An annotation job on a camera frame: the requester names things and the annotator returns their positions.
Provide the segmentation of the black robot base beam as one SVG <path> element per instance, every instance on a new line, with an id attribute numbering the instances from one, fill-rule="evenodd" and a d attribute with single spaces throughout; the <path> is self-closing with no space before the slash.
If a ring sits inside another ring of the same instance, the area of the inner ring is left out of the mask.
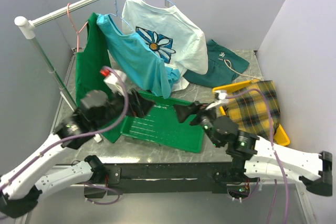
<path id="1" fill-rule="evenodd" d="M 106 163 L 103 170 L 89 180 L 107 185 L 119 193 L 227 193 L 227 185 L 254 183 L 243 167 L 232 162 L 206 163 Z"/>

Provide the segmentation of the pink wire hanger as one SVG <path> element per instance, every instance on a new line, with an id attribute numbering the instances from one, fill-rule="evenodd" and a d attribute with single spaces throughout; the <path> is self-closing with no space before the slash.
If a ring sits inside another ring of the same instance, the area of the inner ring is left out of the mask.
<path id="1" fill-rule="evenodd" d="M 66 12 L 67 12 L 67 17 L 68 17 L 75 33 L 76 33 L 76 52 L 79 52 L 79 49 L 80 49 L 80 33 L 86 28 L 86 26 L 88 24 L 88 21 L 86 21 L 80 29 L 77 29 L 75 23 L 73 22 L 73 20 L 71 18 L 71 15 L 70 15 L 70 3 L 67 4 Z"/>

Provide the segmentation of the green t shirt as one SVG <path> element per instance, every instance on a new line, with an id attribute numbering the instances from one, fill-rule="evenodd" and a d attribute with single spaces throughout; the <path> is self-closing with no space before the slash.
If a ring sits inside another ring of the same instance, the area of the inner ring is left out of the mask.
<path id="1" fill-rule="evenodd" d="M 91 90 L 101 90 L 111 100 L 112 91 L 105 84 L 100 70 L 111 67 L 107 43 L 103 32 L 97 25 L 98 14 L 92 13 L 88 18 L 87 44 L 82 52 L 76 54 L 76 105 Z"/>

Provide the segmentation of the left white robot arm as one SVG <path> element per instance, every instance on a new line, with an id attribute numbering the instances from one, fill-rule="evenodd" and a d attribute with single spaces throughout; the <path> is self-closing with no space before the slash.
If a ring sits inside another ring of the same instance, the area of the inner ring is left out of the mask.
<path id="1" fill-rule="evenodd" d="M 143 118 L 154 106 L 137 91 L 109 99 L 100 90 L 88 92 L 73 114 L 63 119 L 46 141 L 12 171 L 1 176 L 1 213 L 13 219 L 31 212 L 38 203 L 77 183 L 98 183 L 107 171 L 95 155 L 76 165 L 47 174 L 61 159 L 100 134 L 107 124 L 117 126 L 125 116 Z"/>

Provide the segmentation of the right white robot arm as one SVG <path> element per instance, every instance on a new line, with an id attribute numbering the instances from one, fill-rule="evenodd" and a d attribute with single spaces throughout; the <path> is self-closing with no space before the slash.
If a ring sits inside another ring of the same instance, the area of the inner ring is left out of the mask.
<path id="1" fill-rule="evenodd" d="M 216 108 L 224 103 L 225 100 L 193 102 L 175 105 L 174 110 L 180 123 L 194 115 L 190 125 L 200 125 L 215 147 L 226 148 L 226 154 L 232 157 L 229 174 L 233 180 L 279 179 L 285 183 L 303 184 L 308 192 L 315 195 L 332 196 L 330 152 L 301 152 L 242 131 L 228 116 L 216 115 Z"/>

